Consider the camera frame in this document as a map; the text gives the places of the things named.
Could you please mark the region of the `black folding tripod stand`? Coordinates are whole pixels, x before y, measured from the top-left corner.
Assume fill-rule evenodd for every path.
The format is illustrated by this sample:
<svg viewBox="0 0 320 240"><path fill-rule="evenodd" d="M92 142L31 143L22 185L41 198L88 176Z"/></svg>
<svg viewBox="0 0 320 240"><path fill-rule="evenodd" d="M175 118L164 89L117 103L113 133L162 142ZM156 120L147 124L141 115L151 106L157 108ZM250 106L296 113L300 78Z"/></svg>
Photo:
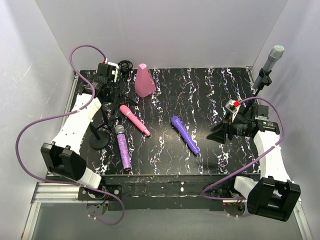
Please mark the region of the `black folding tripod stand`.
<svg viewBox="0 0 320 240"><path fill-rule="evenodd" d="M110 105L110 116L108 119L108 127L111 128L116 119L117 119L117 111L120 108L121 105L126 106L137 106L138 103L134 101L133 99L129 98L128 95L118 86L115 89L115 97L113 103Z"/></svg>

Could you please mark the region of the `pink microphone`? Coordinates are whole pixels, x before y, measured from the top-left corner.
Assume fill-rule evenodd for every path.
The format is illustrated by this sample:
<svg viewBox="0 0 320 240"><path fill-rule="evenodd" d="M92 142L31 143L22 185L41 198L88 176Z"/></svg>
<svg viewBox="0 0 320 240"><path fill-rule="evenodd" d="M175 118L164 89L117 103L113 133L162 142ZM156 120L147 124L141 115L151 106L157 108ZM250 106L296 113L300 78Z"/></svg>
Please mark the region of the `pink microphone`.
<svg viewBox="0 0 320 240"><path fill-rule="evenodd" d="M148 128L131 112L131 110L124 104L119 107L121 113L126 116L142 133L147 137L151 136Z"/></svg>

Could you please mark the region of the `purple glitter microphone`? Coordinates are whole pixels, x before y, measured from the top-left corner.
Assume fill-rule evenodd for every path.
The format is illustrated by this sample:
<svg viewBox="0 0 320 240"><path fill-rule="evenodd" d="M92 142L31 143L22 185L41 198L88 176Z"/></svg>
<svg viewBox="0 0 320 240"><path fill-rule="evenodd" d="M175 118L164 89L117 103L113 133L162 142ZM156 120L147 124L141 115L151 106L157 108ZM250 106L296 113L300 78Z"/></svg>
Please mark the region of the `purple glitter microphone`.
<svg viewBox="0 0 320 240"><path fill-rule="evenodd" d="M120 151L122 166L124 171L131 171L132 163L129 155L129 150L127 146L127 139L125 136L125 128L118 124L115 126L115 134L118 142L118 147Z"/></svg>

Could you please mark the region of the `black round-base mic stand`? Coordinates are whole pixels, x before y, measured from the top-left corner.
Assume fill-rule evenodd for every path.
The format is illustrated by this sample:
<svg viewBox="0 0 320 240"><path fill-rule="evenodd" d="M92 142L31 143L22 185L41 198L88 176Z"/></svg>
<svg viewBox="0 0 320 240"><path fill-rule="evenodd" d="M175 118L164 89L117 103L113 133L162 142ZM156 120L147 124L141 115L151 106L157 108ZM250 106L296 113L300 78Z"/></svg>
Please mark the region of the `black round-base mic stand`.
<svg viewBox="0 0 320 240"><path fill-rule="evenodd" d="M256 92L254 94L255 97L258 96L258 93L265 87L265 86L269 86L272 83L272 80L269 77L269 74L271 73L271 70L269 72L266 72L263 68L260 69L258 77L261 78L261 80L258 82L257 84L257 88L256 88ZM242 112L244 114L244 116L246 117L248 114L247 112L251 109L251 107L253 106L255 100L251 99L247 106L245 107L244 111Z"/></svg>

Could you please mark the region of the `silver microphone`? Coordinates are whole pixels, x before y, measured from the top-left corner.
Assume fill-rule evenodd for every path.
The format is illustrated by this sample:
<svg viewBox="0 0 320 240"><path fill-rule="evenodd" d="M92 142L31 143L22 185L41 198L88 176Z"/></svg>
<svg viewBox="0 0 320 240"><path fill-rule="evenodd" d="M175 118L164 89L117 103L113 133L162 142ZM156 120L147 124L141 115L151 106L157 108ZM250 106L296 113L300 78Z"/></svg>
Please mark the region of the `silver microphone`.
<svg viewBox="0 0 320 240"><path fill-rule="evenodd" d="M282 45L275 45L268 53L267 60L260 70L263 70L266 75L269 74L272 71L275 63L283 56L284 51L285 48ZM258 86L262 82L262 79L263 75L261 74L261 71L259 71L259 74L253 84L253 88L255 90L258 89Z"/></svg>

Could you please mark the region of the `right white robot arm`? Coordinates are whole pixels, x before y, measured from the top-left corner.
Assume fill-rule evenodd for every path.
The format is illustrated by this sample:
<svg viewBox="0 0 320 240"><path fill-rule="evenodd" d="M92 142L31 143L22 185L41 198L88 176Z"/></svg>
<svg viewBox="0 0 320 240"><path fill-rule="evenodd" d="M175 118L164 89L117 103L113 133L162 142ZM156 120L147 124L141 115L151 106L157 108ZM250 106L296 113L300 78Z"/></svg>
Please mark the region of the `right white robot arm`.
<svg viewBox="0 0 320 240"><path fill-rule="evenodd" d="M301 195L301 188L291 181L276 142L280 128L270 121L266 105L254 105L244 112L229 112L224 120L211 128L208 140L225 144L234 136L249 137L256 146L260 165L260 179L244 174L231 177L231 189L247 201L252 215L286 222Z"/></svg>

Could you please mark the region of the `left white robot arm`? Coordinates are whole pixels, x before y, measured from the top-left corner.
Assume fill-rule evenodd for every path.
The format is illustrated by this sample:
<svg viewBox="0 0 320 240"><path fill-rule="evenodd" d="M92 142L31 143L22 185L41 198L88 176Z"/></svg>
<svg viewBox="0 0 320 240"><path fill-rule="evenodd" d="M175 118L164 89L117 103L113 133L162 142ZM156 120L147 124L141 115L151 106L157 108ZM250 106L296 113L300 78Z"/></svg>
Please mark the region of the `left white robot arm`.
<svg viewBox="0 0 320 240"><path fill-rule="evenodd" d="M83 137L95 114L103 102L111 102L115 97L115 87L119 66L116 63L99 63L96 74L79 86L73 110L63 127L51 143L44 143L40 149L48 171L52 174L73 180L86 187L98 189L101 176L87 167L80 156Z"/></svg>

